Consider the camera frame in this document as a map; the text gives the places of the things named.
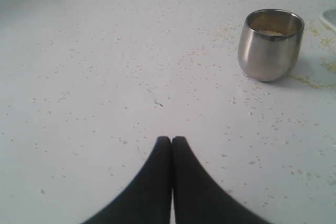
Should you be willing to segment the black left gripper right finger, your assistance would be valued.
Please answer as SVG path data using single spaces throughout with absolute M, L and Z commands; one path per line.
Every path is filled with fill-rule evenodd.
M 172 153 L 176 223 L 267 223 L 211 178 L 185 137 L 172 140 Z

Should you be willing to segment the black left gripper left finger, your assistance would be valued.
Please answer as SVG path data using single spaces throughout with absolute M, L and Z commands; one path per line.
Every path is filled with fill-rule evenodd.
M 169 223 L 171 202 L 172 144 L 160 136 L 127 187 L 85 223 Z

